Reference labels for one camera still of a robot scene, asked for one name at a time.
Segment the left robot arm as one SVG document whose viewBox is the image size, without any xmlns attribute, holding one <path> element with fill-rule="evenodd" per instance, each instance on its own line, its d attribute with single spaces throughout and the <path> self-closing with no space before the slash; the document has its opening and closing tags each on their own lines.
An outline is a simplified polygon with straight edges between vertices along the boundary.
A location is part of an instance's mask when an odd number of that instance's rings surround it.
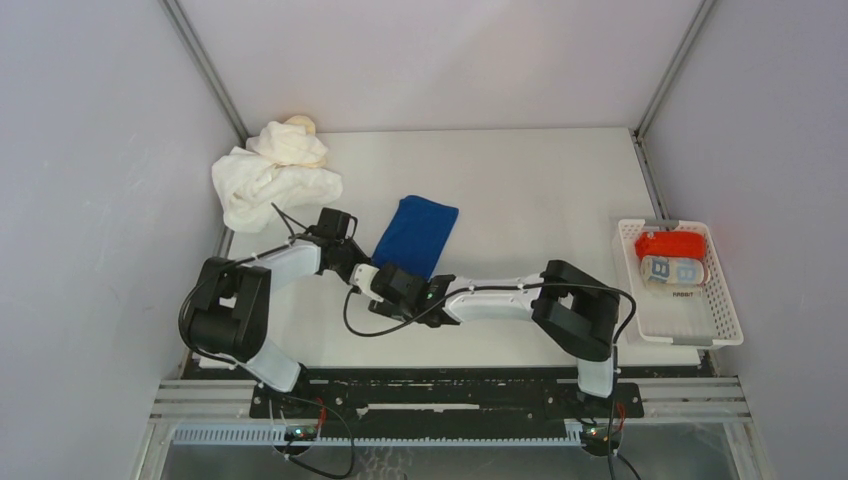
<svg viewBox="0 0 848 480">
<path fill-rule="evenodd" d="M 274 390 L 274 404 L 290 417 L 311 407 L 311 388 L 298 381 L 304 367 L 268 338 L 271 294 L 326 270 L 349 283 L 368 257 L 351 239 L 305 236 L 233 260 L 210 257 L 178 313 L 184 344 L 194 353 L 236 365 Z"/>
</svg>

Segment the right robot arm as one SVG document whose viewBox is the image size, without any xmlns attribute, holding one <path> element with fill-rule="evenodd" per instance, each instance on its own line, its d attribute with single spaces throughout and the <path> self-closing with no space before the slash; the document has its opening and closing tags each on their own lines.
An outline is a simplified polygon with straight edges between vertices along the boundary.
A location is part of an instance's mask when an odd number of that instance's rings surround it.
<svg viewBox="0 0 848 480">
<path fill-rule="evenodd" d="M 352 282 L 373 312 L 431 328 L 483 321 L 530 322 L 576 360 L 578 402 L 592 416 L 618 400 L 615 344 L 620 304 L 631 297 L 562 260 L 539 274 L 479 280 L 439 275 L 429 280 L 388 263 L 361 264 Z"/>
</svg>

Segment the blue towel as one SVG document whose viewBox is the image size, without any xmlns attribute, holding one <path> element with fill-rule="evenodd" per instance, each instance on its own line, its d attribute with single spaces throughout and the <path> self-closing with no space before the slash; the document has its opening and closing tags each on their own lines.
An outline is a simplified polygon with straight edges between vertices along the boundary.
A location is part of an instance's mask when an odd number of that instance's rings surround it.
<svg viewBox="0 0 848 480">
<path fill-rule="evenodd" d="M 395 265 L 430 279 L 455 226 L 460 210 L 418 195 L 401 199 L 372 256 L 381 268 Z"/>
</svg>

